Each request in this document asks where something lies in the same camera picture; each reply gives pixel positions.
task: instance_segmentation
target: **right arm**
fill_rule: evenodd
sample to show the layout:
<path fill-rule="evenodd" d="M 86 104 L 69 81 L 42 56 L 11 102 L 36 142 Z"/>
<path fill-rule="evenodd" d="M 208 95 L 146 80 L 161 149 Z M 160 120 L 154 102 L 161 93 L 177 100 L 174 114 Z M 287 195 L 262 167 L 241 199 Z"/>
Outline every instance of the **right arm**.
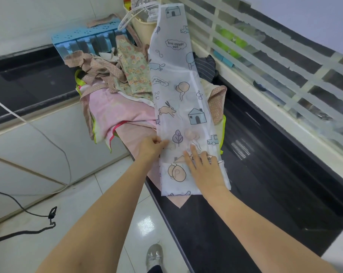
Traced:
<path fill-rule="evenodd" d="M 193 157 L 198 157 L 191 146 Z M 187 152 L 186 163 L 202 195 L 246 249 L 262 273 L 337 273 L 318 255 L 293 237 L 260 216 L 226 188 L 218 161 L 212 157 L 210 164 L 203 151 L 200 159 Z"/>

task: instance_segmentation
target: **blue house print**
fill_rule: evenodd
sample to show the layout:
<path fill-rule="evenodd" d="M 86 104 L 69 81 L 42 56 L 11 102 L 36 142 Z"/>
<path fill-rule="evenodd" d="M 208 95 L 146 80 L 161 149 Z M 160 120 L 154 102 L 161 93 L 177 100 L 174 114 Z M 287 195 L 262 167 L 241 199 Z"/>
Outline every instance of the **blue house print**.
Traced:
<path fill-rule="evenodd" d="M 180 8 L 178 6 L 171 6 L 165 10 L 166 18 L 179 16 L 180 15 Z"/>
<path fill-rule="evenodd" d="M 190 124 L 200 124 L 200 123 L 206 123 L 207 120 L 205 119 L 205 115 L 203 110 L 200 108 L 199 110 L 196 108 L 193 108 L 192 111 L 188 114 Z"/>

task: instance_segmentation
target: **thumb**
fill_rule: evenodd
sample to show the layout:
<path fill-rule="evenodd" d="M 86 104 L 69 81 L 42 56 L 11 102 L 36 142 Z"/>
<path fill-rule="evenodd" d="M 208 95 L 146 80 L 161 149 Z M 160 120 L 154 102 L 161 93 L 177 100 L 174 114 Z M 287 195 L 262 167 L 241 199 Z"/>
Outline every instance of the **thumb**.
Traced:
<path fill-rule="evenodd" d="M 159 148 L 163 149 L 166 148 L 169 144 L 169 140 L 162 140 L 160 143 L 158 143 Z"/>

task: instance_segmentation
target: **green object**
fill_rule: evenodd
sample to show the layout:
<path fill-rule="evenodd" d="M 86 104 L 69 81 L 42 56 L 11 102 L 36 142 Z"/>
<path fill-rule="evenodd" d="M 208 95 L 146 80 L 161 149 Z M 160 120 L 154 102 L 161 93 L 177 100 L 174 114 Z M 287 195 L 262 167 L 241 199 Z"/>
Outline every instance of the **green object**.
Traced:
<path fill-rule="evenodd" d="M 246 41 L 242 40 L 241 38 L 235 36 L 232 32 L 226 30 L 226 29 L 221 29 L 218 32 L 220 35 L 223 37 L 227 38 L 229 41 L 232 41 L 234 44 L 239 46 L 240 48 L 246 47 L 248 44 Z M 232 55 L 234 58 L 239 58 L 241 55 L 237 53 L 236 51 L 232 50 L 230 47 L 227 45 L 223 44 L 221 41 L 216 40 L 215 44 L 219 46 L 222 50 L 226 51 L 230 55 Z"/>

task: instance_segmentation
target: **black cable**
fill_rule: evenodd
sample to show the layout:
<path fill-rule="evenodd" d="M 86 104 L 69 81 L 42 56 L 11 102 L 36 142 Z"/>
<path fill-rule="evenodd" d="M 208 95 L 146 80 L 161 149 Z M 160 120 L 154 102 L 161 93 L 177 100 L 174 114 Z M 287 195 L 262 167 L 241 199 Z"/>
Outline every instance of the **black cable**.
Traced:
<path fill-rule="evenodd" d="M 50 210 L 49 215 L 47 215 L 47 216 L 41 216 L 41 215 L 33 214 L 33 213 L 27 211 L 27 210 L 26 210 L 23 206 L 21 206 L 21 204 L 20 204 L 14 197 L 12 197 L 11 195 L 6 194 L 6 193 L 1 193 L 1 192 L 0 192 L 0 194 L 12 198 L 12 199 L 17 203 L 17 205 L 20 206 L 20 208 L 21 208 L 24 212 L 27 212 L 28 214 L 33 215 L 33 216 L 37 216 L 37 217 L 47 217 L 47 218 L 50 220 L 50 227 L 45 227 L 45 228 L 43 228 L 43 229 L 41 229 L 41 230 L 39 230 L 39 231 L 19 231 L 19 232 L 14 232 L 14 233 L 11 233 L 11 234 L 8 234 L 8 235 L 4 235 L 4 236 L 0 237 L 0 241 L 4 241 L 4 240 L 6 240 L 6 239 L 15 237 L 15 236 L 17 236 L 17 235 L 24 235 L 24 234 L 40 234 L 41 232 L 44 232 L 45 230 L 53 229 L 53 228 L 56 226 L 55 221 L 52 222 L 51 220 L 55 217 L 57 206 L 55 206 L 54 208 L 52 208 L 52 209 Z"/>

